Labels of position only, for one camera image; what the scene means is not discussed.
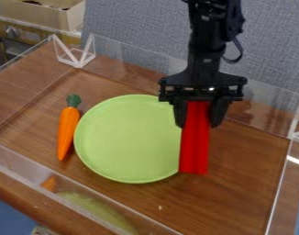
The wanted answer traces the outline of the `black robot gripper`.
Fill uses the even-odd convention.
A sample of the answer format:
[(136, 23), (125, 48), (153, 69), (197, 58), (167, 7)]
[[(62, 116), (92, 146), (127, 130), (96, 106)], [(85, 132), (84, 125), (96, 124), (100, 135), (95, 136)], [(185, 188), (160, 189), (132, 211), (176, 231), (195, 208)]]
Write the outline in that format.
[(183, 128), (187, 121), (187, 101), (212, 101), (209, 123), (221, 124), (232, 101), (241, 101), (247, 78), (223, 73), (220, 62), (233, 63), (224, 57), (225, 50), (205, 52), (188, 50), (187, 68), (159, 80), (157, 100), (173, 103), (175, 124)]

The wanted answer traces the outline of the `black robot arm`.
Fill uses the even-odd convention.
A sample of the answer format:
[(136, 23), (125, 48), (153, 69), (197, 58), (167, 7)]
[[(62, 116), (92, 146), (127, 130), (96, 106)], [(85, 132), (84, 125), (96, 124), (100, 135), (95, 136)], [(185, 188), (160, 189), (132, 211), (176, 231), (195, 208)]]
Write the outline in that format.
[(187, 68), (159, 80), (157, 100), (173, 108), (175, 124), (183, 127), (187, 121), (187, 106), (191, 101), (209, 104), (209, 124), (221, 124), (229, 104), (244, 97), (247, 78), (223, 73), (223, 62), (235, 64), (237, 59), (224, 57), (227, 44), (239, 42), (245, 22), (240, 0), (183, 0), (188, 8), (189, 40)]

